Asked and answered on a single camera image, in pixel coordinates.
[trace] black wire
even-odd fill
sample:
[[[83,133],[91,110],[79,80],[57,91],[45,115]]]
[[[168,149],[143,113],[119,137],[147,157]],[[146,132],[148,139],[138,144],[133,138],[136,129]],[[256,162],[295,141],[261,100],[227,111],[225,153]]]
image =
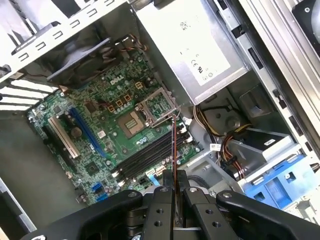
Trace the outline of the black wire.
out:
[[[197,175],[189,175],[187,177],[188,177],[188,180],[195,181],[200,187],[203,187],[206,189],[210,188],[210,185],[202,177],[199,177]]]

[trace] white label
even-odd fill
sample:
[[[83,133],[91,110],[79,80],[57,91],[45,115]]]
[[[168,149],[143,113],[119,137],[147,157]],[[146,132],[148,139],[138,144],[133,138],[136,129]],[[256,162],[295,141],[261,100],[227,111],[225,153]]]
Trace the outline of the white label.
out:
[[[180,22],[180,54],[200,86],[230,68],[210,32],[205,16],[189,16]]]
[[[183,117],[182,121],[184,122],[185,125],[190,125],[192,122],[192,118],[187,118],[187,117]]]
[[[221,144],[218,143],[211,143],[210,144],[210,151],[220,152]]]
[[[106,136],[106,133],[105,133],[105,131],[102,130],[102,131],[98,132],[97,135],[100,139],[102,139]]]
[[[115,77],[113,80],[110,81],[111,85],[115,85],[117,82],[121,81],[124,79],[122,75]]]
[[[264,145],[269,146],[270,144],[274,143],[275,141],[276,141],[276,140],[274,140],[274,139],[270,139],[269,141],[266,141],[266,142],[264,143]]]

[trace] blue plastic tab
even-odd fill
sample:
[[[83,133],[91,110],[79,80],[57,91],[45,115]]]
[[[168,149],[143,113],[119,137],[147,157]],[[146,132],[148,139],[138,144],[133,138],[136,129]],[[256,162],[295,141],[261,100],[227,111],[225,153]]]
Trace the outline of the blue plastic tab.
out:
[[[308,158],[298,155],[291,162],[281,162],[262,175],[258,185],[246,183],[244,193],[259,202],[283,209],[319,185]]]

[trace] green circuit board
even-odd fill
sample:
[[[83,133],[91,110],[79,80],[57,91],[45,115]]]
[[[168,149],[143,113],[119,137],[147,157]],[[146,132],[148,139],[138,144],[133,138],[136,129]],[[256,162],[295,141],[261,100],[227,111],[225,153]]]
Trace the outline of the green circuit board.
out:
[[[127,179],[122,186],[119,186],[111,175],[111,170],[119,163],[172,131],[170,121],[153,128],[147,126],[145,116],[135,107],[161,87],[143,55],[136,52],[130,59],[125,59],[109,69],[86,87],[67,93],[58,90],[30,109],[29,120],[44,140],[48,138],[44,127],[52,130],[49,120],[55,118],[78,149],[78,157],[66,160],[56,144],[50,141],[46,143],[67,177],[78,190],[84,192],[82,198],[77,199],[78,202],[83,201],[90,205],[105,194],[110,196],[125,189],[142,191],[153,184],[149,179],[139,181],[145,179],[146,174],[152,173],[159,177],[157,169],[171,167],[168,155],[134,178]],[[161,95],[150,99],[148,107],[156,117],[161,116],[162,111],[170,109],[170,105]],[[95,149],[84,132],[79,133],[79,129],[76,131],[74,126],[62,119],[62,115],[69,116],[71,109],[76,109],[105,156]],[[198,151],[198,146],[193,142],[184,143],[178,149],[179,161],[181,164],[188,162]],[[96,193],[92,190],[97,183],[103,186],[102,192]]]

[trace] motherboard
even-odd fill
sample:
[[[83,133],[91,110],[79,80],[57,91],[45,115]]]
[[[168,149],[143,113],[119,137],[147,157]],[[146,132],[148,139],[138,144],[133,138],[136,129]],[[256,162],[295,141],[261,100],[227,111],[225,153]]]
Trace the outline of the motherboard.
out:
[[[159,184],[172,165],[172,114],[182,165],[200,148],[179,121],[174,98],[136,51],[81,89],[57,90],[27,116],[74,184],[76,200],[91,205]]]

